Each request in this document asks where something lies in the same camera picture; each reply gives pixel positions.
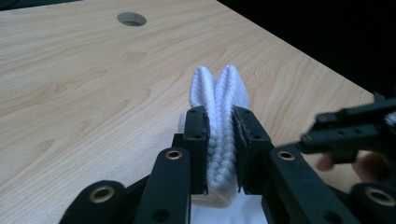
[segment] white cloth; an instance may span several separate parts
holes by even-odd
[[[228,207],[237,193],[233,105],[249,107],[245,85],[235,66],[227,65],[219,79],[204,66],[192,78],[190,105],[203,105],[209,117],[210,137],[207,152],[208,195],[193,195],[192,204]]]
[[[266,224],[262,211],[262,196],[237,194],[226,208],[191,207],[191,224]]]

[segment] metal screw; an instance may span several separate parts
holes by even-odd
[[[176,150],[168,151],[165,155],[167,159],[172,161],[180,159],[181,156],[183,156],[183,153],[181,151],[176,151]]]
[[[94,189],[90,194],[90,200],[93,203],[104,203],[105,201],[109,200],[113,197],[115,190],[108,186],[104,185]]]
[[[312,140],[311,136],[309,136],[308,134],[304,134],[301,139],[305,142],[309,142]]]
[[[318,120],[318,121],[326,121],[327,118],[326,118],[326,116],[324,116],[324,115],[318,115],[318,116],[317,116],[317,120]]]

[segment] folded towel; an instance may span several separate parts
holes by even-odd
[[[205,107],[210,126],[207,152],[209,192],[208,195],[192,195],[192,204],[228,207],[237,193],[233,105],[249,107],[247,90],[235,66],[227,65],[218,80],[207,68],[199,66],[191,82],[190,105]]]

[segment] textured fabric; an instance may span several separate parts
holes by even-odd
[[[192,78],[191,107],[203,105],[209,117],[210,137],[207,153],[208,195],[193,195],[192,203],[227,207],[237,193],[233,105],[249,107],[245,85],[235,66],[227,65],[215,80],[207,68],[199,66]]]

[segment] wood grain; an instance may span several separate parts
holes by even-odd
[[[125,11],[148,23],[119,23]],[[319,112],[373,101],[214,0],[85,0],[0,12],[1,222],[56,223],[91,183],[129,186],[149,174],[190,108],[196,67],[218,76],[226,64],[239,70],[250,109],[276,146],[298,140]],[[357,177],[340,174],[349,172],[320,175],[348,189]]]

